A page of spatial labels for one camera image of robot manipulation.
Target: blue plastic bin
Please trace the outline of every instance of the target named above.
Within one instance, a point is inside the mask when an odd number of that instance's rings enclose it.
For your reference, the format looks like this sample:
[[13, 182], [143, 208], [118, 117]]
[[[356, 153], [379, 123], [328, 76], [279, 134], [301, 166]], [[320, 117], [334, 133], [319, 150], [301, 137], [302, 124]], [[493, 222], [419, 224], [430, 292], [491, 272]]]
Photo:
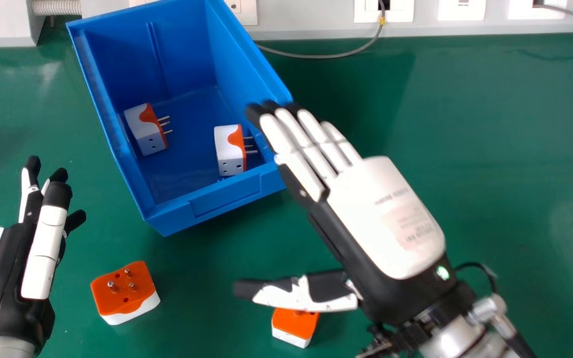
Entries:
[[[162, 0], [68, 23], [116, 164], [143, 219], [164, 236], [284, 188], [245, 107], [291, 95], [223, 0]], [[123, 117], [150, 102], [169, 147], [142, 156]], [[259, 154], [218, 173], [213, 128], [243, 124]]]

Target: green tabletop surface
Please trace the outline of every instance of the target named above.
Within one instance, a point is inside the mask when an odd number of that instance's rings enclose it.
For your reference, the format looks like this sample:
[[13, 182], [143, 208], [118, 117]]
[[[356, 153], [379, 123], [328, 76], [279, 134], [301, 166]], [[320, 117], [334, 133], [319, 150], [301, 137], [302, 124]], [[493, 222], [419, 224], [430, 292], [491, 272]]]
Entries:
[[[336, 52], [363, 39], [268, 43]], [[446, 233], [452, 263], [498, 275], [509, 317], [541, 358], [573, 357], [573, 34], [387, 38], [332, 61], [268, 55], [293, 97], [364, 156], [385, 154]], [[322, 315], [305, 350], [271, 337], [271, 308], [232, 296], [237, 278], [338, 268], [281, 192], [168, 238], [143, 220], [114, 164], [62, 23], [37, 48], [0, 49], [0, 225], [16, 221], [30, 154], [64, 166], [71, 208], [45, 358], [350, 358], [370, 342], [359, 311]], [[118, 327], [90, 283], [145, 260], [162, 299]], [[478, 272], [462, 276], [489, 293]]]

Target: white spring hose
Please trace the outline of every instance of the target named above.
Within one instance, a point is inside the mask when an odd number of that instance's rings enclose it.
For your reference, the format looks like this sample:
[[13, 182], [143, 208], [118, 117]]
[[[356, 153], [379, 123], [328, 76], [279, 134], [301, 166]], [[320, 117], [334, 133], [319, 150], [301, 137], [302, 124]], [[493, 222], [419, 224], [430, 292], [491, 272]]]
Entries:
[[32, 11], [39, 16], [81, 14], [80, 0], [32, 0]]

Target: green indicator light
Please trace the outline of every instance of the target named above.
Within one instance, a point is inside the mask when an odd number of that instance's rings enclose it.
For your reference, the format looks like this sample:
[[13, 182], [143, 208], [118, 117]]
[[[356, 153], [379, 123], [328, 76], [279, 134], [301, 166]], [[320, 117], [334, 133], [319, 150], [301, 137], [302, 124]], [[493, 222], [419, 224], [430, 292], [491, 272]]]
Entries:
[[437, 276], [441, 277], [443, 281], [446, 281], [450, 278], [450, 272], [445, 267], [437, 267]]

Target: robotic hand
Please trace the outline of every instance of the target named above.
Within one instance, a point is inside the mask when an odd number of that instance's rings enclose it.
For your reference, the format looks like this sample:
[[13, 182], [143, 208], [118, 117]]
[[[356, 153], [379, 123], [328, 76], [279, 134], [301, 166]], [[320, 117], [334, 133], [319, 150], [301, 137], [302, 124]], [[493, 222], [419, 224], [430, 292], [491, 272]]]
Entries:
[[534, 358], [501, 297], [477, 300], [457, 279], [443, 231], [388, 157], [362, 159], [336, 127], [295, 104], [253, 104], [247, 118], [343, 269], [241, 279], [237, 297], [300, 311], [360, 308], [374, 339], [358, 358], [415, 350], [425, 358]]
[[0, 227], [0, 358], [33, 358], [50, 338], [54, 270], [66, 237], [86, 221], [82, 210], [67, 216], [68, 172], [59, 168], [39, 190], [40, 169], [39, 158], [30, 157], [21, 174], [18, 224]]

